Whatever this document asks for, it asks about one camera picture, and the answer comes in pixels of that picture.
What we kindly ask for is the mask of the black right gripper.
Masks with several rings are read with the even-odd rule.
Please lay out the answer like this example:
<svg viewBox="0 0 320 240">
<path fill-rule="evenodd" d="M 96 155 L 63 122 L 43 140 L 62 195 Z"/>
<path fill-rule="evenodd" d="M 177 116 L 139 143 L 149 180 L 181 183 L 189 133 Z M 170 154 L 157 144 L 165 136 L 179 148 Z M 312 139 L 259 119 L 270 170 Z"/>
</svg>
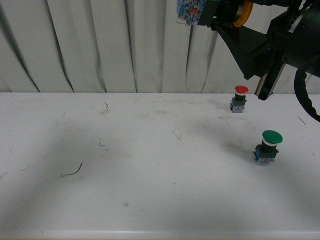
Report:
<svg viewBox="0 0 320 240">
<path fill-rule="evenodd" d="M 320 2 L 292 0 L 291 4 L 271 21 L 266 35 L 217 20 L 210 25 L 227 45 L 244 79 L 261 77 L 255 95 L 263 101 L 273 93 L 285 65 L 299 68 L 320 54 Z"/>
</svg>

